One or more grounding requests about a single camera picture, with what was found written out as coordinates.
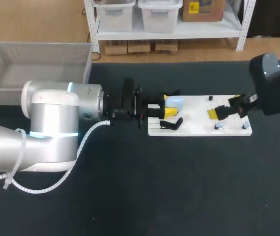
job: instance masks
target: metal shelf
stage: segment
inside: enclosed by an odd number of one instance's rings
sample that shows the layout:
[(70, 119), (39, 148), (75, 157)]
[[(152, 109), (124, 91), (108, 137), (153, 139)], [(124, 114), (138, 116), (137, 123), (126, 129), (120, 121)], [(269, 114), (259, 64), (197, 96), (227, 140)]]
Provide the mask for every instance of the metal shelf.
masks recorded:
[(84, 0), (93, 51), (100, 52), (98, 40), (140, 40), (140, 39), (189, 39), (189, 38), (239, 38), (236, 50), (242, 51), (256, 0), (244, 1), (244, 19), (241, 25), (234, 11), (235, 2), (227, 0), (221, 22), (183, 22), (181, 14), (174, 33), (146, 33), (143, 28), (141, 10), (135, 7), (133, 30), (127, 32), (108, 32), (99, 27), (99, 19), (94, 18), (93, 0)]
[(134, 11), (132, 31), (109, 32), (98, 28), (98, 40), (139, 40), (139, 39), (187, 39), (187, 38), (238, 38), (241, 24), (230, 4), (226, 4), (221, 22), (183, 22), (178, 15), (177, 28), (174, 33), (146, 33), (143, 28), (141, 9)]

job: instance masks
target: cardboard box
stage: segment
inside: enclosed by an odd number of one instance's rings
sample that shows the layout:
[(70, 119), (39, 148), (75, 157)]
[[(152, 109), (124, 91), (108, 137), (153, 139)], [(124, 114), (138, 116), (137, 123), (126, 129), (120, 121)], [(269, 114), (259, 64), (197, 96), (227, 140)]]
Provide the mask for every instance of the cardboard box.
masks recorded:
[(126, 40), (110, 40), (106, 42), (105, 53), (107, 55), (125, 55), (127, 54)]
[(166, 40), (156, 40), (155, 51), (157, 53), (163, 54), (176, 54), (178, 47), (178, 40), (166, 39)]
[(183, 21), (221, 21), (226, 0), (184, 0)]
[(149, 53), (151, 44), (149, 40), (128, 40), (128, 53)]

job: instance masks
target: black mat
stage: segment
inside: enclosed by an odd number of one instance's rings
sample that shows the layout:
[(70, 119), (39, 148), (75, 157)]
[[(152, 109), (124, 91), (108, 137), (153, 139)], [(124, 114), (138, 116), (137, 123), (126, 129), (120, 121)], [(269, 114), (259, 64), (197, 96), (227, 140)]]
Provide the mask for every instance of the black mat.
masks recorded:
[[(248, 62), (93, 64), (90, 83), (107, 90), (124, 77), (148, 93), (253, 91)], [(5, 191), (0, 182), (0, 235), (279, 236), (280, 115), (250, 121), (250, 137), (149, 137), (135, 122), (99, 128), (53, 192)], [(0, 108), (0, 125), (29, 129), (20, 108)], [(80, 124), (81, 135), (89, 126)], [(44, 188), (60, 176), (16, 179)]]

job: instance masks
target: plastic storage bin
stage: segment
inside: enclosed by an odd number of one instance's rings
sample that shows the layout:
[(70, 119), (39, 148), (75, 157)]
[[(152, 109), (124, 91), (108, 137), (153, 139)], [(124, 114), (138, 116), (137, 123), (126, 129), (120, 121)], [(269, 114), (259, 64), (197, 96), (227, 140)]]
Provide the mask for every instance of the plastic storage bin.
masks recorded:
[(177, 26), (178, 9), (183, 0), (139, 0), (144, 31), (148, 33), (173, 33)]
[(0, 105), (20, 105), (30, 80), (87, 83), (91, 43), (0, 43)]
[(119, 2), (117, 4), (112, 2), (106, 0), (103, 4), (96, 2), (93, 4), (100, 19), (100, 28), (104, 31), (131, 31), (136, 0), (114, 1)]

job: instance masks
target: gray tray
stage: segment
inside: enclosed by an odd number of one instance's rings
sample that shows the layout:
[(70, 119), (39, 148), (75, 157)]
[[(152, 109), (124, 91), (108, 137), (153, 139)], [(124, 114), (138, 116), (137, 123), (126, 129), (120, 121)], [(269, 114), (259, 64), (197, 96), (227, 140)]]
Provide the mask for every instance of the gray tray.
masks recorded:
[(0, 105), (20, 105), (30, 80), (87, 83), (90, 43), (0, 42)]

